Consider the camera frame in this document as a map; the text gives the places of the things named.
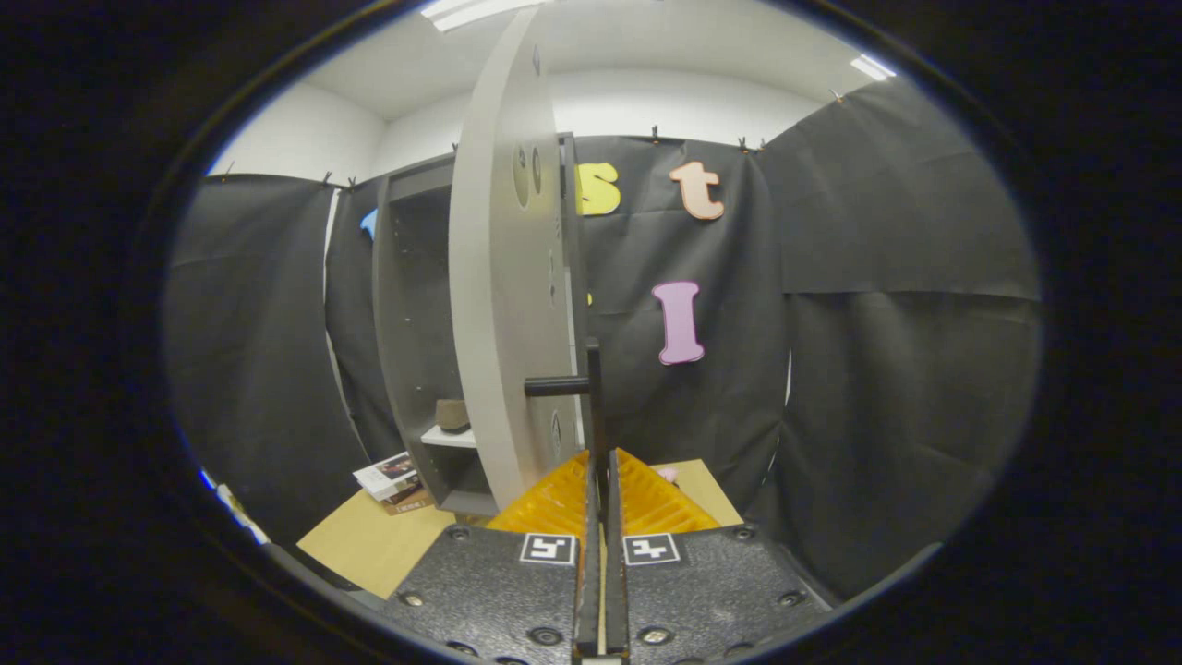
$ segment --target wooden table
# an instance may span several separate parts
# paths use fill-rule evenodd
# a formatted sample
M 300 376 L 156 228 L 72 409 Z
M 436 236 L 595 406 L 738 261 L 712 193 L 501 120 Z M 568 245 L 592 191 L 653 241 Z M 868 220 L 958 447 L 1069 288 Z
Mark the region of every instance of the wooden table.
M 723 527 L 742 519 L 700 459 L 654 465 L 677 470 L 681 490 Z M 358 491 L 299 541 L 299 548 L 333 573 L 379 596 L 390 598 L 455 515 L 435 507 L 388 515 L 365 490 Z

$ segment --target stack of books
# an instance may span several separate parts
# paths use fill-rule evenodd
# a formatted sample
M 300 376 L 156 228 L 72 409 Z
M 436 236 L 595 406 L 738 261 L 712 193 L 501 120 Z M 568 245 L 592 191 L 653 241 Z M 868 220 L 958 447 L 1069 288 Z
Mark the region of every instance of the stack of books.
M 431 504 L 408 454 L 353 471 L 353 477 L 391 515 Z

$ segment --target yellow object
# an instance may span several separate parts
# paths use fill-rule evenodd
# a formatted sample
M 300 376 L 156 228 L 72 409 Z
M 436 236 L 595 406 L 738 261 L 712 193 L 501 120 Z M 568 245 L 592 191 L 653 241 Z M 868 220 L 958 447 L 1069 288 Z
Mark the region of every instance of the yellow object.
M 723 527 L 742 524 L 701 459 L 661 464 L 654 469 L 676 469 L 681 491 Z M 299 547 L 350 582 L 389 598 L 440 533 L 455 522 L 455 515 L 434 506 L 387 515 L 381 503 L 365 490 L 358 490 L 304 536 Z M 473 526 L 487 526 L 487 521 L 480 520 Z
M 387 515 L 365 490 L 309 532 L 299 548 L 333 573 L 379 598 L 390 598 L 455 515 L 434 506 Z
M 567 459 L 493 517 L 489 529 L 586 536 L 587 451 Z
M 574 178 L 574 207 L 580 215 L 608 214 L 619 207 L 619 189 L 612 182 L 619 178 L 616 167 L 604 162 L 579 164 Z
M 720 527 L 717 521 L 649 465 L 622 449 L 616 449 L 616 458 L 625 536 L 684 534 Z

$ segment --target white shelf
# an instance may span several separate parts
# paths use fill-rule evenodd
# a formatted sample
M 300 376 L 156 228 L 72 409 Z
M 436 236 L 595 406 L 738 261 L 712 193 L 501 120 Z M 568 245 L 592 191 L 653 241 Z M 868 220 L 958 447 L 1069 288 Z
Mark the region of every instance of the white shelf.
M 463 435 L 448 435 L 447 432 L 440 430 L 440 426 L 436 425 L 423 435 L 423 443 L 433 446 L 452 446 L 454 449 L 475 450 L 476 437 L 472 433 L 472 428 L 468 428 Z

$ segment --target black fabric backdrop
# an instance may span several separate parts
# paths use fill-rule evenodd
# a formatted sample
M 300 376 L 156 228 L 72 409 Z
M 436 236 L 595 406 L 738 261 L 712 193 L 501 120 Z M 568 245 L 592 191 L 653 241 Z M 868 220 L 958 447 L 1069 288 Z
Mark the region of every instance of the black fabric backdrop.
M 197 462 L 291 546 L 357 491 L 368 463 L 324 331 L 332 189 L 207 178 L 180 226 L 163 302 L 173 408 Z
M 340 389 L 370 459 L 403 452 L 377 356 L 374 326 L 374 240 L 361 227 L 377 208 L 379 180 L 343 190 L 337 197 L 326 259 L 324 300 L 329 337 L 340 370 Z
M 577 138 L 580 163 L 619 172 L 619 208 L 584 226 L 587 328 L 603 346 L 611 442 L 649 464 L 701 458 L 730 501 L 747 506 L 779 436 L 788 347 L 780 253 L 754 154 L 734 145 L 650 138 Z M 720 219 L 686 211 L 669 171 L 700 159 L 719 174 Z M 688 279 L 706 357 L 665 367 L 662 281 Z
M 838 599 L 946 539 L 1009 457 L 1041 351 L 1020 214 L 955 123 L 891 79 L 751 155 L 577 148 L 619 171 L 619 209 L 584 220 L 613 443 L 702 458 Z M 691 217 L 669 180 L 695 158 L 721 180 L 717 220 Z M 701 286 L 706 358 L 663 367 L 650 288 L 673 279 Z

